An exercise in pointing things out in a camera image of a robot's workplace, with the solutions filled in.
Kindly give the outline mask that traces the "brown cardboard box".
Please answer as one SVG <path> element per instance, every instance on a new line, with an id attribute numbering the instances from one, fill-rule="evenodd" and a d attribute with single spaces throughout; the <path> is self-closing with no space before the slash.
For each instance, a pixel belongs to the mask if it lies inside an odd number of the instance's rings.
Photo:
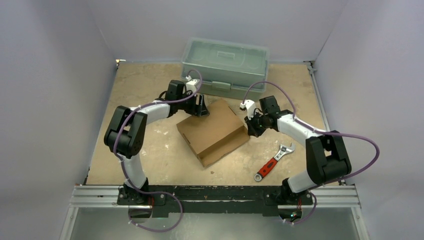
<path id="1" fill-rule="evenodd" d="M 191 151 L 208 168 L 250 140 L 243 121 L 224 99 L 207 106 L 208 116 L 190 116 L 176 127 Z"/>

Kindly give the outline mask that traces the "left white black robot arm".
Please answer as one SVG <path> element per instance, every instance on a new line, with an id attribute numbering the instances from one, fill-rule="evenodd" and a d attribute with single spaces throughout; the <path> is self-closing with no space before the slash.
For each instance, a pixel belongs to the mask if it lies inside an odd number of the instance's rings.
<path id="1" fill-rule="evenodd" d="M 136 107 L 118 106 L 110 120 L 103 141 L 118 158 L 125 180 L 122 196 L 138 205 L 149 199 L 149 183 L 140 160 L 146 127 L 172 117 L 178 111 L 195 117 L 209 115 L 204 96 L 199 94 L 202 80 L 171 80 L 153 102 Z"/>

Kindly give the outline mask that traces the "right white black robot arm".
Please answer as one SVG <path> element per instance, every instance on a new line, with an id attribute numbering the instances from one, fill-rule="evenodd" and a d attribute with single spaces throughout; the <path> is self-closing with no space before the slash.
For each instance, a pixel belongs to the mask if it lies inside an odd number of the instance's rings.
<path id="1" fill-rule="evenodd" d="M 294 203 L 306 191 L 351 173 L 352 165 L 344 140 L 337 131 L 321 133 L 318 129 L 282 110 L 274 96 L 260 99 L 260 108 L 252 100 L 244 100 L 239 108 L 247 112 L 244 121 L 249 136 L 259 137 L 273 129 L 285 134 L 305 148 L 306 169 L 282 181 L 276 199 Z"/>

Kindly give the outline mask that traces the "translucent green plastic toolbox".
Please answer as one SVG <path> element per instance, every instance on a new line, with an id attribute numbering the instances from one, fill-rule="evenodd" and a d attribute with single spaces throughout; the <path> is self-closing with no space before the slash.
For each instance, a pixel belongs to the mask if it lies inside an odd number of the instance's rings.
<path id="1" fill-rule="evenodd" d="M 269 55 L 263 46 L 193 37 L 182 55 L 181 79 L 202 77 L 202 94 L 257 101 L 266 91 Z"/>

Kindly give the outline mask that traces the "red handled adjustable wrench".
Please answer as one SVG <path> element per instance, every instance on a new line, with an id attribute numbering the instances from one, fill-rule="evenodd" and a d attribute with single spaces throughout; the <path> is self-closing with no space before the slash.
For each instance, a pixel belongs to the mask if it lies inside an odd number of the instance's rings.
<path id="1" fill-rule="evenodd" d="M 274 157 L 261 167 L 261 169 L 254 175 L 253 179 L 256 182 L 261 182 L 274 169 L 282 157 L 291 154 L 295 151 L 295 149 L 296 146 L 294 143 L 291 143 L 290 146 L 281 144 Z"/>

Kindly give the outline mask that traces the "black metal base rail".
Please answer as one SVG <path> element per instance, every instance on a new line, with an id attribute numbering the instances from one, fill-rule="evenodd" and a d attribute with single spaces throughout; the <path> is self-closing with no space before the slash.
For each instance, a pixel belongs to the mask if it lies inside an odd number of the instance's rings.
<path id="1" fill-rule="evenodd" d="M 153 185 L 156 193 L 139 202 L 123 198 L 123 186 L 83 185 L 74 188 L 70 206 L 128 210 L 138 219 L 169 214 L 261 214 L 298 220 L 317 208 L 357 208 L 354 186 L 319 187 L 294 201 L 279 201 L 278 186 Z"/>

